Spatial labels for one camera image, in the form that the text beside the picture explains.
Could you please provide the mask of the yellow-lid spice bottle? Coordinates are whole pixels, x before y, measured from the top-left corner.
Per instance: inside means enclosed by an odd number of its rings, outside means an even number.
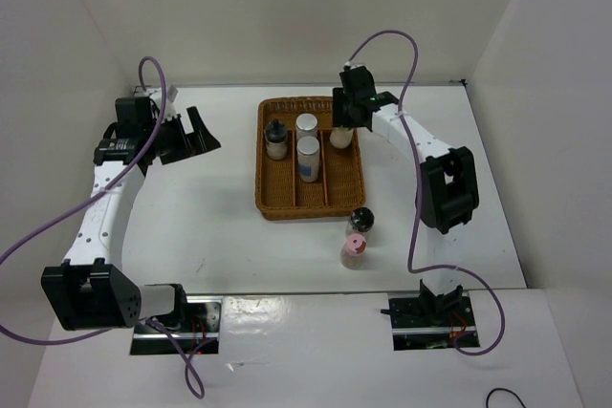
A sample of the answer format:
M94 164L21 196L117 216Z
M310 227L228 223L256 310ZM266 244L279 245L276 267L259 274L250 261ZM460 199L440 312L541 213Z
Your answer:
M330 134L330 142L337 149L347 148L353 139L353 128L334 127Z

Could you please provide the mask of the silver-lid blue-label bottle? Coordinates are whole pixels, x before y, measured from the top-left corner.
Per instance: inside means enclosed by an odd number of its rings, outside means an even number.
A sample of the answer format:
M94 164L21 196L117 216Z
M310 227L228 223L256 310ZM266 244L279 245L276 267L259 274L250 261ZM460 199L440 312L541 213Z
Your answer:
M295 119L295 135L297 140L317 136L318 120L311 113L302 113Z
M318 178L320 144L317 138L305 136L297 141L297 171L300 179L312 183Z

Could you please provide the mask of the black-lid spice bottle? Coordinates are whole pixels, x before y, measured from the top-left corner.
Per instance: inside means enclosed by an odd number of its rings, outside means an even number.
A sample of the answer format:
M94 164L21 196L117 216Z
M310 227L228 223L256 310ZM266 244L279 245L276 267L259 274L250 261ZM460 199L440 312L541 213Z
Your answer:
M374 222L374 213L368 207L362 206L354 209L349 215L345 235L360 234L367 239Z
M266 151L270 159L283 160L288 151L288 128L277 118L268 122L264 129Z

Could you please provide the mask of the pink-lid spice bottle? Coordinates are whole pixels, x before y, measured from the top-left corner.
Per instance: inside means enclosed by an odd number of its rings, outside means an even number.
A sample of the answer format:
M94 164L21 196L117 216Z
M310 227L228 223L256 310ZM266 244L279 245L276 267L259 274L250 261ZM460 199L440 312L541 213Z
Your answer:
M342 265L349 269L359 268L364 261L366 248L367 242L362 234L351 233L348 235L340 251Z

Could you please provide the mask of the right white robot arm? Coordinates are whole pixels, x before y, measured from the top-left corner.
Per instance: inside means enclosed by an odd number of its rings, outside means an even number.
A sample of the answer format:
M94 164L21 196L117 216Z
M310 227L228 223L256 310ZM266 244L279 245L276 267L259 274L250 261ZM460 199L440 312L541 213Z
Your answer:
M426 235L426 266L420 281L419 314L430 325L443 323L460 302L456 275L467 224L479 206L475 161L469 148L452 147L399 109L399 100L378 92L363 65L348 62L333 90L335 128L366 128L416 163L417 227Z

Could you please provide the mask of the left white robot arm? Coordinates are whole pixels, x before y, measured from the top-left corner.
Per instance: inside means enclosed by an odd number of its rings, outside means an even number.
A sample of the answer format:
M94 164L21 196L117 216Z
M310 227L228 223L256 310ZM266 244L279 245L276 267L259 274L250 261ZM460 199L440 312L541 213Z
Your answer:
M192 130L178 115L159 120L168 109L159 97L120 97L116 121L94 153L94 202L60 265L41 276L56 317L67 331L132 328L156 317L169 331L190 319L183 287L176 283L137 286L121 270L125 233L148 167L183 161L220 148L198 109L187 108Z

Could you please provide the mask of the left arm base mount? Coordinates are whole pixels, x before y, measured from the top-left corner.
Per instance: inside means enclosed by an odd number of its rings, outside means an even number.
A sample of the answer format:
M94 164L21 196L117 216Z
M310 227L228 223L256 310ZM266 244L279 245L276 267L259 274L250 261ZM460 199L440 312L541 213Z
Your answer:
M185 317L168 329L185 354L218 354L223 299L220 296L189 295ZM178 352L168 337L145 324L138 325L132 335L131 355L171 355Z

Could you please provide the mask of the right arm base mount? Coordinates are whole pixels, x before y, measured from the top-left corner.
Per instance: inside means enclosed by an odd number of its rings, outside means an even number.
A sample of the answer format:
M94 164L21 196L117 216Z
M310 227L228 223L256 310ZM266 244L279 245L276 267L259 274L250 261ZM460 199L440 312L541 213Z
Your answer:
M395 351L480 346L471 301L461 286L434 295L421 282L417 293L390 295L380 314L390 320Z

